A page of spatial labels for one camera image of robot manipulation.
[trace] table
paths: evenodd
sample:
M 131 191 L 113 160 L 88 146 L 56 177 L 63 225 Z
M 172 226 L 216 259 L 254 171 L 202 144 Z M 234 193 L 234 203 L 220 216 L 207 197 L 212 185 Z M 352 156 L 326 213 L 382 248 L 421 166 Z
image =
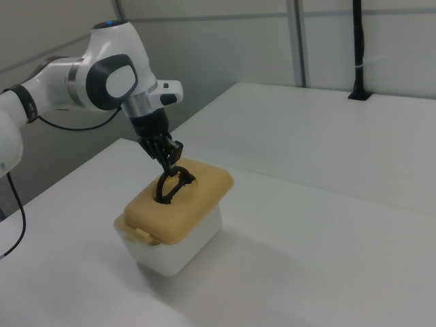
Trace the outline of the table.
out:
M 26 205 L 28 233 L 0 262 L 0 326 L 434 325 L 434 217 L 256 172 L 234 143 L 193 149 L 198 119 L 174 135 L 234 177 L 223 230 L 173 278 L 138 266 L 112 223 L 161 168 L 119 140 Z M 2 248 L 19 232 L 15 213 Z
M 436 101 L 239 83 L 182 124 L 185 154 L 436 217 Z

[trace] beige lid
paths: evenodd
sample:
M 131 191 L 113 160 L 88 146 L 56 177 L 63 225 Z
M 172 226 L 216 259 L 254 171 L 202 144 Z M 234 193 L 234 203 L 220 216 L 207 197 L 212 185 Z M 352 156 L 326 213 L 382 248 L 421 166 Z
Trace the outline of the beige lid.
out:
M 188 169 L 196 179 L 182 187 L 171 204 L 154 201 L 157 178 L 125 207 L 123 215 L 126 225 L 167 245 L 188 235 L 234 184 L 230 174 L 221 168 L 185 158 L 177 164 Z M 177 183 L 177 176 L 168 177 L 163 194 Z

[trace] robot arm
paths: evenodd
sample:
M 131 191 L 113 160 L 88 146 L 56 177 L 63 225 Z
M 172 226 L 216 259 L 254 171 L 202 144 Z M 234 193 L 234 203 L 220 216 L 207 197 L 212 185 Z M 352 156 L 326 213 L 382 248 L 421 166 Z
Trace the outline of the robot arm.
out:
M 19 127 L 58 108 L 113 110 L 122 107 L 139 143 L 166 173 L 183 145 L 172 141 L 163 107 L 181 101 L 179 81 L 157 80 L 134 27 L 125 21 L 103 22 L 91 30 L 81 58 L 57 58 L 30 79 L 0 95 L 0 177 L 22 155 Z

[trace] cable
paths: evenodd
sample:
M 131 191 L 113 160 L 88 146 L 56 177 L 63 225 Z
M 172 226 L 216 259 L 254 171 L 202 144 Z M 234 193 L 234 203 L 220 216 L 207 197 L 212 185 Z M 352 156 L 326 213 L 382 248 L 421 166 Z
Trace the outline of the cable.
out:
M 24 237 L 25 232 L 26 232 L 26 213 L 25 213 L 25 209 L 22 206 L 20 197 L 18 196 L 18 193 L 17 193 L 17 191 L 15 189 L 14 183 L 12 182 L 12 177 L 11 177 L 11 173 L 10 172 L 7 173 L 7 180 L 9 181 L 9 184 L 11 185 L 11 189 L 14 192 L 16 201 L 17 201 L 17 203 L 18 203 L 18 205 L 20 207 L 20 210 L 21 210 L 21 215 L 22 215 L 22 231 L 21 231 L 20 238 L 16 241 L 16 243 L 8 251 L 6 251 L 5 254 L 0 255 L 0 260 L 3 259 L 5 256 L 7 256 L 9 253 L 11 253 L 13 250 L 15 250 L 15 248 L 18 246 L 18 244 L 20 244 L 20 242 L 21 242 L 21 240 Z
M 111 117 L 109 117 L 109 119 L 107 121 L 104 121 L 103 123 L 101 123 L 99 125 L 96 125 L 96 126 L 85 127 L 85 128 L 69 128 L 69 127 L 59 126 L 59 125 L 56 125 L 54 123 L 51 123 L 50 121 L 47 121 L 46 119 L 42 118 L 41 116 L 38 116 L 38 118 L 41 121 L 45 122 L 45 124 L 48 124 L 50 126 L 53 126 L 53 127 L 59 128 L 59 129 L 63 129 L 65 131 L 91 131 L 92 129 L 97 129 L 97 128 L 102 127 L 102 126 L 106 125 L 107 123 L 109 123 L 113 118 L 115 118 L 115 116 L 120 111 L 121 111 L 121 108 L 117 108 L 116 111 L 114 112 L 114 114 Z M 22 206 L 20 197 L 18 196 L 18 193 L 17 193 L 16 188 L 15 188 L 14 182 L 12 182 L 12 177 L 11 177 L 11 173 L 10 172 L 7 173 L 7 179 L 9 181 L 9 184 L 11 186 L 12 191 L 14 192 L 16 201 L 17 201 L 17 203 L 18 203 L 18 205 L 20 207 L 20 211 L 21 211 L 21 215 L 22 215 L 22 231 L 21 231 L 20 238 L 16 241 L 16 243 L 9 250 L 7 250 L 3 255 L 0 255 L 0 260 L 3 259 L 5 256 L 9 255 L 11 252 L 13 252 L 13 250 L 15 250 L 15 248 L 21 243 L 22 238 L 24 237 L 25 232 L 26 232 L 26 213 L 25 213 L 25 209 Z
M 118 114 L 120 111 L 121 111 L 121 108 L 117 108 L 116 112 L 107 121 L 104 121 L 103 123 L 96 125 L 96 126 L 85 127 L 85 128 L 69 128 L 69 127 L 59 126 L 59 125 L 56 125 L 54 123 L 51 123 L 50 121 L 47 121 L 46 119 L 42 118 L 41 116 L 38 116 L 38 118 L 41 121 L 45 122 L 45 124 L 48 124 L 50 126 L 53 126 L 53 127 L 59 128 L 59 129 L 63 129 L 64 131 L 91 131 L 92 129 L 100 128 L 100 127 L 106 125 L 107 123 L 109 123 L 113 118 L 115 118 L 116 114 Z

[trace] wall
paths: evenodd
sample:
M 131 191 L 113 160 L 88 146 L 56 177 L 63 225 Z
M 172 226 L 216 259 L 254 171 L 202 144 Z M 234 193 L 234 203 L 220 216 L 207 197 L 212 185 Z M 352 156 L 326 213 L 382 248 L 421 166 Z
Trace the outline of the wall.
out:
M 301 85 L 293 1 L 122 0 L 159 79 L 185 98 L 167 109 L 171 127 L 237 82 Z
M 0 89 L 23 81 L 47 57 L 80 57 L 89 41 L 89 29 L 114 18 L 116 13 L 108 0 L 0 1 Z M 96 125 L 109 116 L 65 110 L 44 115 L 70 127 Z M 24 203 L 118 138 L 136 138 L 122 114 L 96 131 L 61 131 L 37 120 L 21 132 L 24 154 L 11 174 Z M 5 177 L 0 178 L 0 207 L 6 215 L 18 209 Z
M 301 0 L 308 87 L 351 91 L 352 0 Z M 436 3 L 362 0 L 365 88 L 436 98 Z

